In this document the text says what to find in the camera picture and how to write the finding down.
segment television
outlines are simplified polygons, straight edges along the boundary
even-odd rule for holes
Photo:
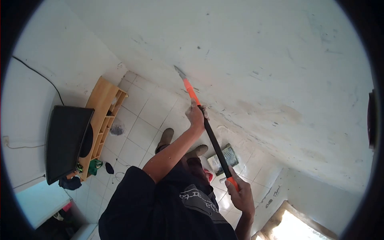
[[[87,129],[91,128],[93,113],[94,109],[91,108],[54,106],[45,147],[45,172],[48,185],[76,170]]]

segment red object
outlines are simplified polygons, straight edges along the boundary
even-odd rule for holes
[[[204,170],[205,174],[207,175],[208,181],[211,182],[214,175],[210,171],[206,170],[205,168],[203,168],[203,170]]]
[[[69,202],[67,205],[63,207],[64,212],[67,212],[72,206],[72,202]]]
[[[194,98],[194,99],[196,100],[197,105],[201,105],[201,104],[200,104],[200,101],[199,101],[199,99],[197,98],[196,93],[195,93],[195,91],[193,90],[193,87],[192,87],[192,85],[189,83],[188,79],[186,79],[186,78],[183,79],[183,82],[184,82],[184,87],[185,87],[185,89],[187,90],[187,92],[189,93],[190,98]]]
[[[227,180],[230,181],[235,186],[237,192],[240,191],[239,186],[237,185],[237,182],[233,179],[233,177],[229,177],[227,178]]]

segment power cord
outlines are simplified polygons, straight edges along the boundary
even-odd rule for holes
[[[125,164],[121,163],[121,162],[118,160],[118,158],[116,158],[116,161],[118,161],[118,162],[119,162],[121,165],[123,165],[123,166],[130,167],[130,165],[125,165]],[[123,176],[122,176],[122,177],[118,177],[118,173],[122,173]],[[121,182],[121,180],[123,179],[124,175],[125,175],[125,172],[117,172],[117,173],[115,173],[115,175],[114,175],[115,177],[112,178],[112,184],[113,184],[113,180],[114,180],[114,179],[116,179],[118,182]]]
[[[9,137],[8,137],[8,136],[3,136],[3,141],[4,141],[4,144],[5,144],[8,148],[10,148],[10,149],[36,148],[36,147],[42,147],[42,146],[45,146],[45,144],[43,144],[43,145],[34,146],[34,147],[28,147],[28,146],[23,146],[23,147],[10,147],[10,146],[9,146]]]
[[[43,76],[41,73],[39,73],[38,71],[36,71],[35,69],[31,68],[30,66],[28,66],[26,63],[24,63],[22,60],[20,60],[19,58],[15,57],[15,56],[12,56],[14,59],[16,59],[17,61],[21,62],[22,64],[24,64],[27,68],[31,69],[32,71],[34,71],[35,73],[39,74],[40,76],[42,76],[43,78],[47,79],[48,82],[50,82],[52,84],[52,86],[56,89],[57,93],[59,94],[59,97],[60,97],[60,101],[61,103],[64,105],[64,102],[63,100],[61,99],[61,95],[59,93],[59,90],[57,90],[56,86],[48,79],[46,78],[45,76]]]
[[[122,173],[123,176],[122,176],[122,177],[118,177],[118,176],[117,176],[118,173]],[[124,178],[124,175],[125,175],[125,172],[117,172],[117,173],[115,173],[115,177],[112,178],[112,184],[114,184],[113,179],[116,179],[118,182],[121,182],[121,180]]]

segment boot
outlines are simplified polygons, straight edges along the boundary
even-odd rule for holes
[[[161,139],[157,147],[160,147],[162,145],[170,144],[172,141],[174,131],[172,128],[167,128],[164,130],[163,134],[161,135]]]
[[[206,153],[207,151],[208,151],[208,146],[207,145],[200,145],[197,148],[195,148],[194,150],[186,153],[185,157],[187,159],[190,159],[190,158],[193,158],[193,157],[200,157],[204,153]]]

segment wall outlet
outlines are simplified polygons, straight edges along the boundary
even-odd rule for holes
[[[9,146],[9,137],[8,137],[8,136],[3,136],[3,143],[4,143],[6,146]]]

